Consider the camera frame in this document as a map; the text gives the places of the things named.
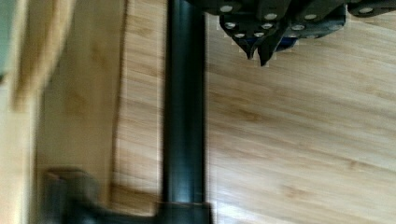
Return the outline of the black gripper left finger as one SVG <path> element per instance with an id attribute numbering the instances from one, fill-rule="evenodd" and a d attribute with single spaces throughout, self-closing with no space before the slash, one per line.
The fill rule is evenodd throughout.
<path id="1" fill-rule="evenodd" d="M 270 60 L 287 28 L 289 0 L 187 0 L 219 16 L 224 32 L 252 59 Z"/>

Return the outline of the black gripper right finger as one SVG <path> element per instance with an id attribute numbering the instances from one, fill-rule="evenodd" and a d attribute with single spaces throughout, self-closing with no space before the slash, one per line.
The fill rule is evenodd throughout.
<path id="1" fill-rule="evenodd" d="M 260 0 L 260 17 L 272 24 L 258 46 L 261 66 L 300 38 L 321 38 L 340 30 L 347 13 L 370 18 L 394 10 L 395 0 Z"/>

